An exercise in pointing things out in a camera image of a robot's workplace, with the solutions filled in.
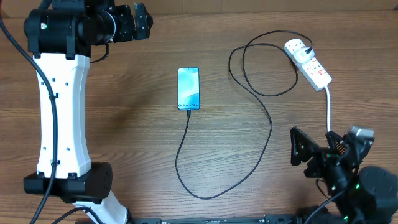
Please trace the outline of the blue Samsung Galaxy smartphone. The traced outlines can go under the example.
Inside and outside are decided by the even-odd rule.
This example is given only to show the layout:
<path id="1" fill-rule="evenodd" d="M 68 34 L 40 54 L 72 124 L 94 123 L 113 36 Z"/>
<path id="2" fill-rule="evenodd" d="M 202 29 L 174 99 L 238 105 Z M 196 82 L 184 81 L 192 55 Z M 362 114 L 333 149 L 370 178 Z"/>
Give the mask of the blue Samsung Galaxy smartphone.
<path id="1" fill-rule="evenodd" d="M 179 110 L 200 109 L 200 71 L 197 67 L 178 69 Z"/>

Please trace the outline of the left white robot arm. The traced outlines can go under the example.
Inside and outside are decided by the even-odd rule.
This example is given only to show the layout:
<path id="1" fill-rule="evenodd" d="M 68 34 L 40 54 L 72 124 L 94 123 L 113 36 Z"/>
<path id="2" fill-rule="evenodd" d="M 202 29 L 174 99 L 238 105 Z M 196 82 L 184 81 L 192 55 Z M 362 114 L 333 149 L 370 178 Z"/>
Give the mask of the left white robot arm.
<path id="1" fill-rule="evenodd" d="M 93 223 L 132 223 L 112 193 L 111 165 L 89 156 L 85 87 L 92 46 L 147 39 L 152 25 L 142 3 L 44 1 L 30 12 L 24 33 L 39 82 L 41 148 L 26 193 L 58 197 Z"/>

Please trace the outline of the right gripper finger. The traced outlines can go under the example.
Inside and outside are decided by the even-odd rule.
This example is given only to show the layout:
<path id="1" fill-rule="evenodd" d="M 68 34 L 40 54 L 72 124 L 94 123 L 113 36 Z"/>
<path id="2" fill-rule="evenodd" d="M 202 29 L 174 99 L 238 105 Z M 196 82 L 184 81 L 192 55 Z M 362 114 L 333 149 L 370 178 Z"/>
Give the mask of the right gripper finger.
<path id="1" fill-rule="evenodd" d="M 297 127 L 290 130 L 292 144 L 290 163 L 298 166 L 308 162 L 319 149 L 319 145 Z"/>
<path id="2" fill-rule="evenodd" d="M 343 138 L 333 131 L 329 131 L 325 134 L 326 140 L 328 141 L 328 148 L 333 154 L 342 156 L 346 152 L 346 147 L 343 145 Z"/>

